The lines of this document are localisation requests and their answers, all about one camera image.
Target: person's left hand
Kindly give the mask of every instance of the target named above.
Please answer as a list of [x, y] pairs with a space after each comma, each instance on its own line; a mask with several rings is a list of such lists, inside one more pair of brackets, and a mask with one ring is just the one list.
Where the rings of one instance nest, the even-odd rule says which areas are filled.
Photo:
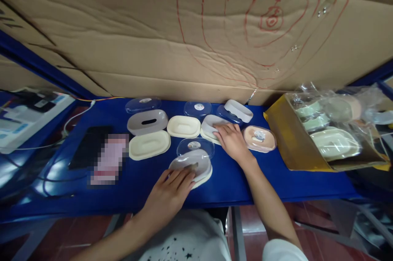
[[165, 170], [154, 185], [137, 221], [150, 238], [164, 228], [180, 211], [195, 182], [190, 169]]

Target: black phone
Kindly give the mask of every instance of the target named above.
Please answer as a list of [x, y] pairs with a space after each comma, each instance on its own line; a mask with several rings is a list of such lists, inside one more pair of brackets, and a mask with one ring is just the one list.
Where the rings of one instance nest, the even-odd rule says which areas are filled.
[[112, 126], [96, 126], [87, 129], [78, 149], [76, 150], [70, 164], [69, 170], [93, 167], [104, 147], [108, 134], [111, 134]]

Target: blue table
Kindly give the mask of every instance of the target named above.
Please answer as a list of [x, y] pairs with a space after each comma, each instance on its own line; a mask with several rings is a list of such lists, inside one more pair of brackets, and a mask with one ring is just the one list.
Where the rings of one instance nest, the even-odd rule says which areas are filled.
[[[141, 209], [156, 180], [176, 157], [176, 149], [181, 138], [171, 137], [170, 149], [159, 156], [142, 161], [132, 161], [127, 158], [118, 184], [106, 189], [88, 189], [87, 178], [84, 177], [87, 175], [85, 170], [69, 171], [67, 169], [67, 165], [89, 127], [112, 125], [114, 133], [128, 132], [126, 123], [130, 115], [124, 110], [127, 101], [128, 99], [100, 101], [85, 113], [69, 138], [41, 173], [41, 176], [48, 174], [48, 178], [52, 180], [68, 181], [46, 182], [43, 188], [43, 181], [37, 179], [32, 187], [35, 188], [37, 194], [41, 195], [27, 196], [18, 205], [0, 211], [0, 222], [137, 212]], [[184, 104], [179, 101], [163, 101], [161, 109], [171, 118], [183, 114]], [[217, 104], [213, 105], [213, 113], [217, 107]], [[263, 111], [266, 107], [249, 106], [249, 109], [254, 113], [251, 124], [269, 127], [263, 118]], [[345, 173], [290, 171], [284, 164], [278, 149], [267, 154], [253, 151], [253, 154], [283, 201], [359, 196]], [[219, 145], [216, 145], [212, 165], [212, 177], [201, 187], [191, 191], [184, 204], [185, 209], [253, 203], [242, 170]]]

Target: finger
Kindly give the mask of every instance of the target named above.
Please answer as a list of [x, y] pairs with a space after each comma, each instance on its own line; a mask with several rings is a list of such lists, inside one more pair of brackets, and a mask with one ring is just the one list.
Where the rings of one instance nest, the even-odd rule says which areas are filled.
[[227, 128], [225, 127], [225, 125], [217, 125], [215, 128], [221, 134], [222, 138], [227, 137], [228, 131], [226, 130]]
[[195, 185], [195, 182], [193, 181], [194, 178], [195, 178], [195, 172], [191, 172], [184, 178], [183, 182], [180, 184], [179, 188], [177, 189], [179, 193], [184, 196], [184, 198], [187, 197], [188, 193], [191, 191], [191, 188]]
[[235, 124], [235, 130], [236, 130], [236, 132], [239, 132], [239, 133], [241, 133], [241, 131], [240, 131], [240, 127], [239, 127], [239, 125], [238, 125], [238, 124]]
[[236, 132], [235, 125], [233, 124], [226, 124], [226, 126], [230, 129], [231, 132]]
[[180, 172], [179, 176], [171, 183], [172, 188], [177, 190], [179, 186], [182, 184], [184, 178], [186, 178], [190, 173], [192, 172], [191, 169], [183, 169], [183, 171]]
[[166, 185], [171, 184], [179, 176], [182, 170], [183, 169], [174, 170], [172, 174], [169, 176], [168, 180], [165, 181], [165, 184]]
[[213, 132], [213, 134], [217, 137], [218, 141], [221, 143], [222, 148], [225, 150], [225, 143], [221, 137], [221, 134], [219, 132]]
[[157, 183], [156, 183], [156, 184], [162, 184], [162, 183], [164, 183], [165, 180], [168, 178], [169, 174], [172, 173], [172, 171], [173, 171], [173, 170], [165, 170], [165, 171], [161, 174], [160, 178], [157, 180]]

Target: floor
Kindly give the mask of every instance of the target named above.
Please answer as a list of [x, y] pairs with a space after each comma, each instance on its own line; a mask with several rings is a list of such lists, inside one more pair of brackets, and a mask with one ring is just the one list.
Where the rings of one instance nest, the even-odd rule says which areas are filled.
[[[285, 203], [285, 207], [292, 219], [326, 228], [335, 228], [334, 223], [328, 220], [329, 215], [326, 213], [325, 202], [323, 201]], [[242, 206], [240, 211], [247, 260], [260, 261], [262, 260], [263, 247], [268, 241], [264, 226], [254, 206]], [[84, 248], [100, 240], [110, 220], [111, 216], [89, 216], [57, 220], [34, 251], [29, 261], [69, 260]], [[373, 260], [355, 249], [305, 230], [296, 223], [293, 223], [293, 225], [309, 261]], [[226, 236], [232, 259], [235, 260], [230, 221], [228, 221]], [[2, 261], [11, 260], [26, 239], [27, 235], [0, 245], [0, 259]]]

